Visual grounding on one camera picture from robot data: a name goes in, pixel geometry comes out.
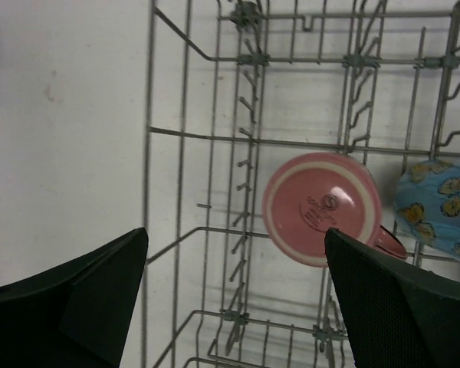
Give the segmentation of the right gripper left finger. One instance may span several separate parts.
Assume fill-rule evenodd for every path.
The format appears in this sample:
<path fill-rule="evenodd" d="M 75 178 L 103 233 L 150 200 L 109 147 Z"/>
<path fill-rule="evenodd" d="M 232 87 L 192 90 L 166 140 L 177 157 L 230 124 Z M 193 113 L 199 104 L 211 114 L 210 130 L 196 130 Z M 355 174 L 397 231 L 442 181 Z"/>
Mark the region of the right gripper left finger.
<path fill-rule="evenodd" d="M 85 255 L 0 287 L 0 367 L 118 367 L 148 234 L 135 228 Z"/>

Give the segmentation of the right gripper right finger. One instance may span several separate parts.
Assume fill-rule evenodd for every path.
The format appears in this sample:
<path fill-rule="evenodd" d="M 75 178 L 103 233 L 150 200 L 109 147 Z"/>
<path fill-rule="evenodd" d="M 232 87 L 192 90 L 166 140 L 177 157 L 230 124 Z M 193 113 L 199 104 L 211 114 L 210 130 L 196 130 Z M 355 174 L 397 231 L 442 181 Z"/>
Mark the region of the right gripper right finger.
<path fill-rule="evenodd" d="M 357 367 L 460 367 L 460 282 L 335 228 L 324 245 Z"/>

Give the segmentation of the blue butterfly mug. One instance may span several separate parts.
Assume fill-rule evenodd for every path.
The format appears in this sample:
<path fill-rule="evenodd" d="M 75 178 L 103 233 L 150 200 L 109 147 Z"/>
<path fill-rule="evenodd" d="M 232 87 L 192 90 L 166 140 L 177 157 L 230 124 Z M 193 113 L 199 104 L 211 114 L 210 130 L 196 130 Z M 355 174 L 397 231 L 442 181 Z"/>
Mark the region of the blue butterfly mug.
<path fill-rule="evenodd" d="M 398 229 L 460 261 L 460 159 L 431 159 L 401 175 L 393 198 Z"/>

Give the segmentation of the pink patterned mug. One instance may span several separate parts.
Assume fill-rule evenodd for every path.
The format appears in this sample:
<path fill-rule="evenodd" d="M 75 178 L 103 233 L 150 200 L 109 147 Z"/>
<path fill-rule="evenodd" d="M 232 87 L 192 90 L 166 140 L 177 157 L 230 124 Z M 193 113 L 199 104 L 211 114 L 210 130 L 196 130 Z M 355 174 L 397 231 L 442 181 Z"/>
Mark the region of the pink patterned mug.
<path fill-rule="evenodd" d="M 294 157 L 269 179 L 261 204 L 270 239 L 303 265 L 325 268 L 324 239 L 330 228 L 391 257 L 406 248 L 383 225 L 380 194 L 370 171 L 340 153 Z"/>

